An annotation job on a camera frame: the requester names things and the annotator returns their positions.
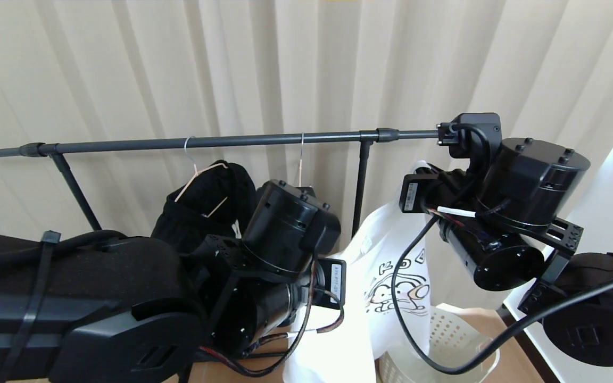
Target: curtain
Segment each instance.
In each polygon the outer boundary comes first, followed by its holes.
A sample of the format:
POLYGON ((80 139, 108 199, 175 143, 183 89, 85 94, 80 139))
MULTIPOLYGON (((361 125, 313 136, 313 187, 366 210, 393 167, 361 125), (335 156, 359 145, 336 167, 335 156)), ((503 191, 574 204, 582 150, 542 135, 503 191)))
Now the curtain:
MULTIPOLYGON (((0 147, 30 141, 433 129, 498 112, 503 135, 591 159, 566 213, 613 146, 613 0, 0 2, 0 147)), ((300 146, 200 148, 256 184, 296 182, 300 146)), ((192 175, 183 150, 67 155, 105 228, 149 235, 192 175)), ((372 146, 364 216, 397 199, 433 140, 372 146)), ((302 183, 351 235, 358 145, 304 146, 302 183)), ((0 233, 89 230, 51 160, 0 159, 0 233)), ((433 301, 495 307, 450 247, 428 237, 433 301)))

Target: laundry basket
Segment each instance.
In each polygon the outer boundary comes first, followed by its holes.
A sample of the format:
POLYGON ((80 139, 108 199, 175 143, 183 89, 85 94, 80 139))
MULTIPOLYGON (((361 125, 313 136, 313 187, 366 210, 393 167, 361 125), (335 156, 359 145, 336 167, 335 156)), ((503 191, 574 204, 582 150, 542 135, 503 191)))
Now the laundry basket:
MULTIPOLYGON (((465 320, 439 307, 432 308, 430 358, 446 367, 457 367, 470 361, 491 342, 465 320)), ((403 342, 390 348, 380 359, 383 383, 479 383, 496 367, 500 351, 496 351, 478 368, 461 375, 446 375, 431 368, 403 342)))

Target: white cloth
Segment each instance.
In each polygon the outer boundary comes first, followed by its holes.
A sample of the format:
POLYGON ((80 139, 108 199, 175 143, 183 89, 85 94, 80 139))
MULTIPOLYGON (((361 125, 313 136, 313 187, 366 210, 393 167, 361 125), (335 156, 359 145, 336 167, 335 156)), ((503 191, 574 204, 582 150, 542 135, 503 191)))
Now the white cloth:
MULTIPOLYGON (((410 172, 424 161, 416 162, 410 172)), ((347 261, 345 320, 338 329, 304 335, 287 360, 283 380, 339 383, 375 382, 374 359, 394 344, 407 342, 394 312, 391 281, 396 260, 423 228, 423 214, 404 214, 397 198, 373 211, 347 248, 333 255, 347 261)), ((430 284, 424 240, 407 255, 396 278, 396 296, 414 339, 427 352, 430 332, 430 284)), ((301 318, 303 310, 297 315, 301 318)), ((331 323, 338 313, 314 307, 308 329, 331 323)), ((296 320, 292 330, 298 330, 296 320)))

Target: dark baseboard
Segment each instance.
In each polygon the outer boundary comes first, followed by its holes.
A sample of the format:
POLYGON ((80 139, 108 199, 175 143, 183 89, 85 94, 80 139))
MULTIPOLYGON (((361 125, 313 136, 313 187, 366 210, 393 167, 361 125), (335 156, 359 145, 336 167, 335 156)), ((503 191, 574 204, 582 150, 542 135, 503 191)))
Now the dark baseboard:
MULTIPOLYGON (((496 310, 496 313, 498 313, 506 326, 510 326, 515 322, 515 318, 505 305, 501 305, 501 307, 496 310)), ((538 352, 536 346, 533 346, 531 339, 525 332, 520 332, 515 336, 515 339, 545 383, 560 383, 557 376, 552 372, 552 369, 550 369, 550 366, 548 366, 545 359, 543 359, 541 353, 538 352)))

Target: horizontal gray pole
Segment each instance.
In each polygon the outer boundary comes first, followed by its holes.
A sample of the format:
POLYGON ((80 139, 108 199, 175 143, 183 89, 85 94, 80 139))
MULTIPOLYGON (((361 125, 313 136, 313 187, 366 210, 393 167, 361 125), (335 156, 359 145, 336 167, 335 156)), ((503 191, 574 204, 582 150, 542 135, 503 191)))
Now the horizontal gray pole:
MULTIPOLYGON (((385 133, 398 133, 398 138, 385 140, 380 138, 377 130, 339 131, 331 133, 306 133, 304 143, 344 143, 345 141, 393 141, 402 139, 436 138, 436 130, 397 131, 386 129, 385 133)), ((138 151, 153 149, 183 148, 185 138, 161 138, 153 140, 95 141, 94 143, 41 144, 38 147, 40 155, 93 153, 101 151, 138 151)), ((189 148, 209 148, 222 146, 252 146, 252 145, 286 145, 299 144, 301 133, 294 134, 263 134, 257 136, 226 136, 226 137, 196 137, 188 140, 189 148)), ((15 157, 24 155, 21 148, 2 148, 0 157, 15 157)))

